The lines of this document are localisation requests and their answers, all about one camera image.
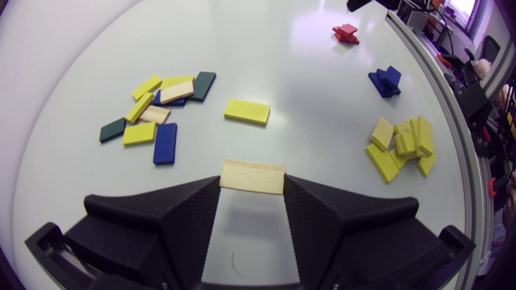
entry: pile of blue blocks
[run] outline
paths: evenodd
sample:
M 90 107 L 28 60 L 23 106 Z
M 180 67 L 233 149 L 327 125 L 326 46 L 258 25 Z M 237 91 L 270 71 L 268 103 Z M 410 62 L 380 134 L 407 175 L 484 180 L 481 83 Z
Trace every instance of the pile of blue blocks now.
M 373 84 L 375 84 L 382 98 L 390 98 L 401 93 L 398 88 L 401 73 L 395 68 L 388 67 L 386 71 L 377 69 L 375 73 L 369 73 L 368 76 Z

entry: pile of yellow blocks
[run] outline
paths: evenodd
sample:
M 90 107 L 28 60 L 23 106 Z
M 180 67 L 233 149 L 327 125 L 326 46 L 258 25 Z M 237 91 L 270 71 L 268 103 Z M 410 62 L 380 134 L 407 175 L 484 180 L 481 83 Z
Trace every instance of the pile of yellow blocks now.
M 395 147 L 389 149 L 394 135 Z M 389 183 L 409 159 L 419 158 L 417 168 L 427 177 L 436 161 L 432 140 L 432 124 L 422 116 L 410 116 L 406 123 L 387 122 L 383 117 L 371 134 L 371 143 L 365 152 L 373 161 L 385 183 Z

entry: pile of red blocks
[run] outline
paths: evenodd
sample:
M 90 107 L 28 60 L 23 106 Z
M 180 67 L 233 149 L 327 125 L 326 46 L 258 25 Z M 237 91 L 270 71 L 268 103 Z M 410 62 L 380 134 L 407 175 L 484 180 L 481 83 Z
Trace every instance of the pile of red blocks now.
M 335 31 L 335 37 L 337 37 L 339 42 L 359 44 L 360 41 L 358 41 L 357 37 L 353 35 L 357 30 L 358 28 L 351 24 L 343 24 L 342 26 L 336 26 L 333 28 L 333 31 Z

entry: dark green block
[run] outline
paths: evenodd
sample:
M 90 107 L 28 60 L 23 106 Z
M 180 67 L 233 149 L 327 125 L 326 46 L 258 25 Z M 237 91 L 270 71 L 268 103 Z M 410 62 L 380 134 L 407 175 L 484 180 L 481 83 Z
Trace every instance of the dark green block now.
M 188 96 L 186 99 L 197 102 L 204 102 L 209 88 L 212 86 L 216 77 L 217 75 L 215 73 L 200 72 L 193 82 L 193 95 Z
M 122 118 L 102 127 L 100 129 L 100 143 L 104 143 L 113 138 L 124 135 L 126 122 L 126 119 Z

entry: white table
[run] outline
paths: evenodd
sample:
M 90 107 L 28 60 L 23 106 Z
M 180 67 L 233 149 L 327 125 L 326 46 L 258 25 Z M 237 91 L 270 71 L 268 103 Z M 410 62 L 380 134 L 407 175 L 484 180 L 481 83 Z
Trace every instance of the white table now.
M 457 152 L 422 70 L 370 3 L 348 13 L 335 1 L 146 0 L 119 17 L 81 54 L 52 93 L 27 145 L 14 202 L 18 274 L 27 289 L 56 289 L 24 245 L 47 221 L 66 232 L 84 215 L 84 196 L 123 196 L 220 174 L 224 158 L 282 164 L 288 174 L 357 193 L 419 200 L 434 234 L 464 230 Z M 331 28 L 350 23 L 359 45 Z M 367 77 L 394 66 L 400 96 L 382 99 Z M 174 107 L 173 166 L 152 163 L 153 144 L 100 145 L 100 127 L 124 116 L 132 90 L 161 77 L 217 73 L 204 103 Z M 229 98 L 271 105 L 266 127 L 225 120 Z M 379 117 L 423 115 L 438 159 L 423 178 L 414 163 L 388 185 L 364 152 Z M 239 276 L 231 266 L 234 265 Z M 203 281 L 298 281 L 282 196 L 222 189 Z M 452 288 L 453 280 L 448 287 Z

